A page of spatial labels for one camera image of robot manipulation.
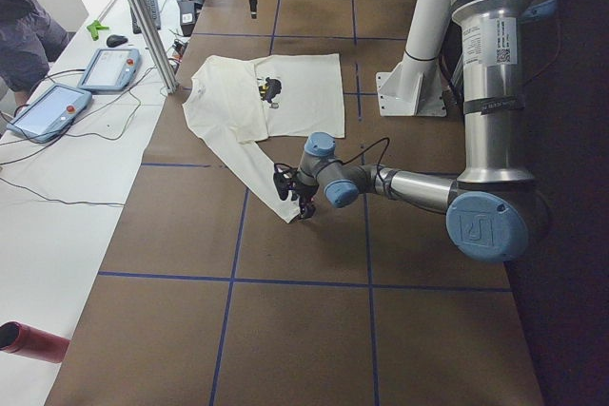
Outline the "white long-sleeve cat shirt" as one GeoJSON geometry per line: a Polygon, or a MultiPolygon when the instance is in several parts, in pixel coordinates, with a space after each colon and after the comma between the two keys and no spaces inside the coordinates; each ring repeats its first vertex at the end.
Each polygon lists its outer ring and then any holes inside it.
{"type": "Polygon", "coordinates": [[[270,137],[344,136],[340,59],[271,55],[249,61],[212,55],[192,77],[183,105],[188,128],[285,222],[299,213],[281,200],[273,163],[259,143],[270,137]]]}

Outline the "small black box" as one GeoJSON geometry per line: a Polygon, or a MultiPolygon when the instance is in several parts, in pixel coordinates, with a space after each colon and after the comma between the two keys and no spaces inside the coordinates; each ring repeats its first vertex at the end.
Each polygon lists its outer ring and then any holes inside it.
{"type": "Polygon", "coordinates": [[[197,21],[197,11],[194,1],[180,0],[178,2],[180,13],[180,29],[185,37],[189,37],[194,31],[197,21]]]}

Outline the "black computer mouse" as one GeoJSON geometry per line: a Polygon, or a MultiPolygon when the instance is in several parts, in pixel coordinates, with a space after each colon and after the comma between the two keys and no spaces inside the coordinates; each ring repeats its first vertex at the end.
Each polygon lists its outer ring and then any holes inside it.
{"type": "Polygon", "coordinates": [[[126,36],[119,35],[119,34],[111,34],[106,39],[106,46],[108,48],[117,48],[119,46],[126,44],[127,42],[128,42],[128,38],[126,36]]]}

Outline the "far blue teach pendant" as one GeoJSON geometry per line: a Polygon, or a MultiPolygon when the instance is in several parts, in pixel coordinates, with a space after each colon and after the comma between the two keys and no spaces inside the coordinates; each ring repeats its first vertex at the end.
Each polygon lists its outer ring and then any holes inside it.
{"type": "Polygon", "coordinates": [[[141,65],[137,48],[99,48],[95,51],[77,87],[90,92],[125,89],[141,65]]]}

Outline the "blue teach pendant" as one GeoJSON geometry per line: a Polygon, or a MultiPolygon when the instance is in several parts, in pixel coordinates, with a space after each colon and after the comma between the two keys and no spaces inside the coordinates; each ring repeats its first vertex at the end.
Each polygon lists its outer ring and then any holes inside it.
{"type": "Polygon", "coordinates": [[[47,143],[65,133],[91,100],[86,90],[54,84],[8,122],[7,129],[22,139],[47,143]]]}
{"type": "Polygon", "coordinates": [[[77,87],[90,92],[125,89],[141,65],[137,48],[99,48],[95,51],[77,87]]]}

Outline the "green plastic clamp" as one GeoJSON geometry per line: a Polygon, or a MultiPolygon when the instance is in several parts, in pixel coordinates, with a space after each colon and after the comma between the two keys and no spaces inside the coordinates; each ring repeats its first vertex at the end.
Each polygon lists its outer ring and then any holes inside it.
{"type": "Polygon", "coordinates": [[[103,30],[109,30],[108,26],[103,25],[99,20],[95,19],[87,25],[87,31],[93,41],[98,41],[100,32],[103,30]]]}

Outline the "person in dark jacket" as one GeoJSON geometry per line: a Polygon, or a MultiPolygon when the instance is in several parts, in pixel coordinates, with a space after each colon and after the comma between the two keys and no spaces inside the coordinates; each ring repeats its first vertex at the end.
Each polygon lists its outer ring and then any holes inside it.
{"type": "Polygon", "coordinates": [[[1,0],[1,78],[18,106],[28,101],[70,39],[37,0],[1,0]]]}

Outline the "near blue teach pendant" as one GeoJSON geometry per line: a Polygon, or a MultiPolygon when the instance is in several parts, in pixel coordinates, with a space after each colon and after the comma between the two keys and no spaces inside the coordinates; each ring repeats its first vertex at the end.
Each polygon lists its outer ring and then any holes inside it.
{"type": "Polygon", "coordinates": [[[8,122],[7,129],[22,139],[47,143],[65,133],[91,100],[86,90],[54,84],[8,122]]]}

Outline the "red cylinder tube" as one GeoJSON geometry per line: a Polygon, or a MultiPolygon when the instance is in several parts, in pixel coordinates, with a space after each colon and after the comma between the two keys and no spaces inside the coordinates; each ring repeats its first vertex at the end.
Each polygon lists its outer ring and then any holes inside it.
{"type": "Polygon", "coordinates": [[[70,340],[24,323],[9,321],[1,325],[1,351],[25,358],[61,363],[70,340]]]}

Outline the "aluminium frame post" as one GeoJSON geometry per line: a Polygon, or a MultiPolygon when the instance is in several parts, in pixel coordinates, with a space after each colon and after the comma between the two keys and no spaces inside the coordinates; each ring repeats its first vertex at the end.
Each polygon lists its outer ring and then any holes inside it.
{"type": "Polygon", "coordinates": [[[176,80],[173,68],[169,63],[161,37],[157,31],[154,21],[147,11],[146,2],[145,0],[128,0],[128,3],[134,12],[137,23],[147,44],[147,49],[159,74],[162,77],[167,93],[172,94],[178,88],[178,82],[176,80]]]}

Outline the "white pedestal column base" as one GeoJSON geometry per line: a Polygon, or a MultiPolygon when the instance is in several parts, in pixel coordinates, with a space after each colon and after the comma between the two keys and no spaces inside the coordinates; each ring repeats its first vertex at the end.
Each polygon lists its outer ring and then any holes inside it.
{"type": "Polygon", "coordinates": [[[451,22],[452,0],[417,0],[402,60],[376,74],[383,117],[444,117],[440,55],[451,22]]]}

